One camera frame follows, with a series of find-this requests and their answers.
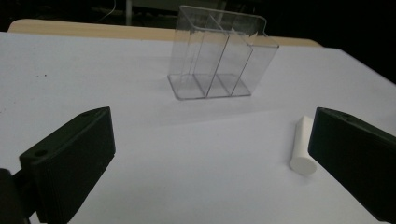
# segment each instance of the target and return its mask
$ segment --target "wooden surface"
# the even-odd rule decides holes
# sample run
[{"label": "wooden surface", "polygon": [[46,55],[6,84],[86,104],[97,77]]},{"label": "wooden surface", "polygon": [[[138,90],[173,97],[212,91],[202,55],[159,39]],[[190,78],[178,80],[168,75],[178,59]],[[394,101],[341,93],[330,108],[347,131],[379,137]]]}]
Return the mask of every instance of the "wooden surface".
[{"label": "wooden surface", "polygon": [[[19,20],[11,23],[9,33],[37,35],[70,35],[121,39],[169,40],[174,39],[175,30],[136,26],[104,25],[67,21]],[[321,45],[310,39],[272,36],[279,45]]]}]

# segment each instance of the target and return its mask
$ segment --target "white tabletop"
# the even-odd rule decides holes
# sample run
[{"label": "white tabletop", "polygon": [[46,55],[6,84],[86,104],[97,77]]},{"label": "white tabletop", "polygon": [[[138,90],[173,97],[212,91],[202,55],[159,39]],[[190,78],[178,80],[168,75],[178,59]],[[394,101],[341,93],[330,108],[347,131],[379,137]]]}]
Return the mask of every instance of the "white tabletop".
[{"label": "white tabletop", "polygon": [[[323,168],[289,167],[318,106],[396,135],[396,87],[339,49],[280,47],[251,97],[178,101],[172,42],[0,33],[0,165],[111,107],[117,152],[70,223],[377,223]],[[35,215],[32,223],[38,223]]]}]

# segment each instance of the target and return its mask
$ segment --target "transparent acrylic container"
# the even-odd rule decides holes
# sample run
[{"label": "transparent acrylic container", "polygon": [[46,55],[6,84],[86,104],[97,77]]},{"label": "transparent acrylic container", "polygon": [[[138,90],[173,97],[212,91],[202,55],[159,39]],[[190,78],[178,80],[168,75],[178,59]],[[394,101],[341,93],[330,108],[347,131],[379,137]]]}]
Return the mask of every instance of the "transparent acrylic container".
[{"label": "transparent acrylic container", "polygon": [[179,100],[249,96],[279,45],[260,16],[181,6],[168,74]]}]

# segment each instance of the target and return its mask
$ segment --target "white chalk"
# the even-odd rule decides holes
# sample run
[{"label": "white chalk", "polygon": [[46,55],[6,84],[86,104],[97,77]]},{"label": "white chalk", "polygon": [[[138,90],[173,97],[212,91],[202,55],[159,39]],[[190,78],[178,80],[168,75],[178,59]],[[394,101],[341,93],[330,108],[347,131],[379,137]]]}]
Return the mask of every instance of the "white chalk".
[{"label": "white chalk", "polygon": [[315,160],[308,154],[308,144],[313,124],[314,121],[307,116],[303,116],[296,124],[290,167],[300,175],[311,175],[317,170]]}]

